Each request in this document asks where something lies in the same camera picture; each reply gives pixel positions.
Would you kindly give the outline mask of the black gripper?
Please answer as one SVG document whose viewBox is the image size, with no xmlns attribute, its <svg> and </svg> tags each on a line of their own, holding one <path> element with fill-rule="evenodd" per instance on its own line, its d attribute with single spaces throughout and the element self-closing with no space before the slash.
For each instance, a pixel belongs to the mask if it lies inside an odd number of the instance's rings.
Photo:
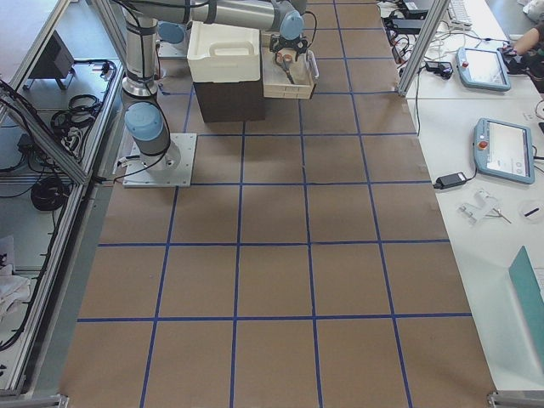
<svg viewBox="0 0 544 408">
<path fill-rule="evenodd" d="M 296 54 L 305 54 L 308 50 L 308 39 L 304 35 L 299 35 L 294 39 L 287 39 L 280 34 L 272 34 L 269 40 L 269 51 L 279 53 L 284 48 L 292 49 Z"/>
</svg>

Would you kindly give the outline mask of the person forearm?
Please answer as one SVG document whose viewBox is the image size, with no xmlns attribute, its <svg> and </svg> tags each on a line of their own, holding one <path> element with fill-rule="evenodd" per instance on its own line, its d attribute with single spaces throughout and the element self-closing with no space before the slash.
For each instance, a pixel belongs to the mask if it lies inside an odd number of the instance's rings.
<svg viewBox="0 0 544 408">
<path fill-rule="evenodd" d="M 543 40 L 543 25 L 537 25 L 517 39 L 512 39 L 512 49 L 517 55 L 526 54 Z"/>
</svg>

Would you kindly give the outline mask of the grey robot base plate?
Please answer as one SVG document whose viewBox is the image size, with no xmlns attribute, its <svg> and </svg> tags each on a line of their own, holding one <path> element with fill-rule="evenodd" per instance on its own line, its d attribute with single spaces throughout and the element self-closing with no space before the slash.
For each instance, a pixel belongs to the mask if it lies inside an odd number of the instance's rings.
<svg viewBox="0 0 544 408">
<path fill-rule="evenodd" d="M 190 187 L 196 153 L 195 133 L 172 133 L 166 155 L 153 167 L 157 158 L 140 155 L 139 148 L 132 142 L 130 156 L 137 156 L 127 162 L 127 172 L 121 182 L 125 188 L 168 188 Z"/>
</svg>

